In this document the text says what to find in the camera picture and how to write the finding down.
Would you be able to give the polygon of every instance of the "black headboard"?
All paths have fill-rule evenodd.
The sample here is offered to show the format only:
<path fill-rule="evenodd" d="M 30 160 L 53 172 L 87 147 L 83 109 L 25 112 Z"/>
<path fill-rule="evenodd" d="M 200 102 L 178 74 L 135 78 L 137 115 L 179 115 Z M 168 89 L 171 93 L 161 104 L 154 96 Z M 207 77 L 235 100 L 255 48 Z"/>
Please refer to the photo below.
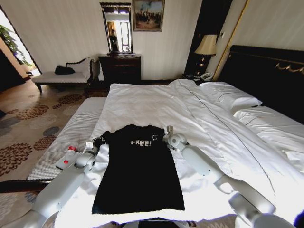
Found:
<path fill-rule="evenodd" d="M 304 51 L 233 45 L 218 81 L 304 124 Z"/>

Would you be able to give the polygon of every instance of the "table lamp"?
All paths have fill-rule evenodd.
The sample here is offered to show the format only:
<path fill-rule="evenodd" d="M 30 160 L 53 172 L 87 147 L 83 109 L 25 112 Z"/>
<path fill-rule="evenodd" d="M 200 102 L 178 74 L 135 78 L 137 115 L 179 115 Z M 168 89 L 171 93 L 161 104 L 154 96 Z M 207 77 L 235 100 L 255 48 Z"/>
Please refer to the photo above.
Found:
<path fill-rule="evenodd" d="M 196 71 L 196 75 L 202 75 L 206 71 L 206 64 L 207 62 L 205 61 L 205 56 L 208 56 L 210 59 L 211 56 L 216 55 L 216 47 L 215 43 L 217 40 L 217 35 L 204 35 L 203 40 L 201 41 L 199 47 L 195 50 L 194 53 L 198 55 L 204 55 L 202 58 L 199 59 L 197 62 L 198 65 L 198 70 Z"/>

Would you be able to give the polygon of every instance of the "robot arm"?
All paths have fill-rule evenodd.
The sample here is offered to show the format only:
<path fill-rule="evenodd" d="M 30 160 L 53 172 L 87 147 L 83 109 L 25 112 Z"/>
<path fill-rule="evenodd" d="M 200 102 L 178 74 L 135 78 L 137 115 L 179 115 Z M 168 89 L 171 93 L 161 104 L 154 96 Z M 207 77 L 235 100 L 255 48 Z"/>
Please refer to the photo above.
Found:
<path fill-rule="evenodd" d="M 201 175 L 211 181 L 220 191 L 230 194 L 233 210 L 254 228 L 294 228 L 284 219 L 273 215 L 274 205 L 242 180 L 227 176 L 203 151 L 187 143 L 182 134 L 173 134 L 173 127 L 167 128 L 163 140 L 169 148 L 179 149 L 186 161 Z M 58 212 L 82 183 L 85 175 L 95 164 L 95 157 L 103 138 L 94 140 L 93 148 L 80 155 L 75 164 L 64 169 L 37 196 L 33 208 L 21 218 L 2 228 L 40 228 L 47 219 Z"/>
<path fill-rule="evenodd" d="M 86 174 L 95 165 L 95 157 L 103 138 L 93 142 L 93 148 L 81 154 L 74 165 L 64 169 L 37 196 L 33 208 L 21 218 L 3 226 L 2 228 L 41 228 L 53 214 L 72 197 L 80 186 Z"/>
<path fill-rule="evenodd" d="M 284 219 L 273 215 L 275 206 L 257 190 L 242 180 L 227 176 L 220 167 L 202 150 L 189 145 L 182 134 L 174 134 L 173 127 L 167 127 L 168 135 L 163 140 L 171 149 L 179 149 L 185 160 L 221 192 L 233 196 L 229 204 L 236 214 L 254 228 L 294 228 Z"/>

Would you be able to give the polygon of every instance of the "wall switch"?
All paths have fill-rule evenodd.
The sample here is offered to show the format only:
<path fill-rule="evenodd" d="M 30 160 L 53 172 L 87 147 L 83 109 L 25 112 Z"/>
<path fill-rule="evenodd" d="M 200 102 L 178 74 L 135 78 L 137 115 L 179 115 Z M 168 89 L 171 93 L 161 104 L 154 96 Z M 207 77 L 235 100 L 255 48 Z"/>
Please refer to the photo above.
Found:
<path fill-rule="evenodd" d="M 224 38 L 225 32 L 220 32 L 219 37 Z"/>

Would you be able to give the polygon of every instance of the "picture frame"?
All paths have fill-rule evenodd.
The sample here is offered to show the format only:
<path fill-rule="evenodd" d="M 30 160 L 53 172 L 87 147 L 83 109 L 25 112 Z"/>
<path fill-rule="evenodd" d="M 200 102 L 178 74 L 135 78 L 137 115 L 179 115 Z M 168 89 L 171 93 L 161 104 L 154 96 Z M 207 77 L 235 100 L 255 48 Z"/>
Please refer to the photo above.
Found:
<path fill-rule="evenodd" d="M 133 0 L 133 30 L 162 32 L 165 0 Z"/>

